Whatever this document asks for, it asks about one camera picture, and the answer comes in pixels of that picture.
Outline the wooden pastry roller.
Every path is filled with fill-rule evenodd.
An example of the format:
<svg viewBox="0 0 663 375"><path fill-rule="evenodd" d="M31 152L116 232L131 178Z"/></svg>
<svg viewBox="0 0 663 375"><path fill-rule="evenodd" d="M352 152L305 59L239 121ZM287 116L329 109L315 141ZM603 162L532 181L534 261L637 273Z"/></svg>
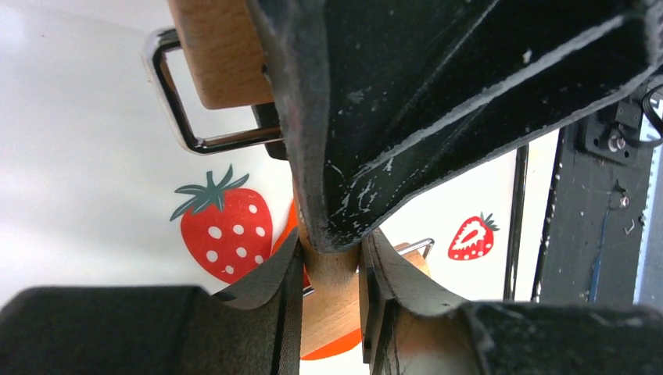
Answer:
<svg viewBox="0 0 663 375"><path fill-rule="evenodd" d="M272 90L263 74L265 58L256 29L244 1L170 1L174 27L155 31L145 47L144 60L153 76L167 117L181 146L198 155L280 141L278 123L268 124ZM167 53L185 54L196 92L207 109L250 105L260 125L256 130L218 137L193 134L176 84L167 64ZM339 293L341 299L352 288L354 276Z"/></svg>

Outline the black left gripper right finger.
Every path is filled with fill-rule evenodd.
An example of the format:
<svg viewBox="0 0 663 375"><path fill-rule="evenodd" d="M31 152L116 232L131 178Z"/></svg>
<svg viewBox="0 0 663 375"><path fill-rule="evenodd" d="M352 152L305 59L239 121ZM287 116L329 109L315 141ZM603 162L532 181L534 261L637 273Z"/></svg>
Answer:
<svg viewBox="0 0 663 375"><path fill-rule="evenodd" d="M373 374L659 374L662 315L643 306L468 301L376 230L359 263Z"/></svg>

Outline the orange dough disc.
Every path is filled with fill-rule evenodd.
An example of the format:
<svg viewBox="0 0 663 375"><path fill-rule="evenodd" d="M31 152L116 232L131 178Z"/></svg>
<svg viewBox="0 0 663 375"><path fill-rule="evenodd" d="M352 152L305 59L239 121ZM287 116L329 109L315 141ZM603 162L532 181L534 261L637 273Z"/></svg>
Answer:
<svg viewBox="0 0 663 375"><path fill-rule="evenodd" d="M327 300L314 292L303 298L302 360L348 352L361 342L357 279L343 298Z"/></svg>

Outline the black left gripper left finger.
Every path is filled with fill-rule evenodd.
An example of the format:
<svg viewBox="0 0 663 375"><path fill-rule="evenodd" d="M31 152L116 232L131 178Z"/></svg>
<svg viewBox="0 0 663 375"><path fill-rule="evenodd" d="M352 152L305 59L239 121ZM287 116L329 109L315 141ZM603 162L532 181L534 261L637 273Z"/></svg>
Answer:
<svg viewBox="0 0 663 375"><path fill-rule="evenodd" d="M192 285L33 287L1 311L4 374L296 374L303 262L293 230L216 294Z"/></svg>

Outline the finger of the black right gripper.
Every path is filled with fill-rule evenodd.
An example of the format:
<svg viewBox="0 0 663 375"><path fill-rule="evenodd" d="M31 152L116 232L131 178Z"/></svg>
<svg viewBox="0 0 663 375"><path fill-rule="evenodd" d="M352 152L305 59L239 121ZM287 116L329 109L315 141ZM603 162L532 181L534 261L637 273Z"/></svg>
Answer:
<svg viewBox="0 0 663 375"><path fill-rule="evenodd" d="M634 91L659 1L250 1L310 243Z"/></svg>

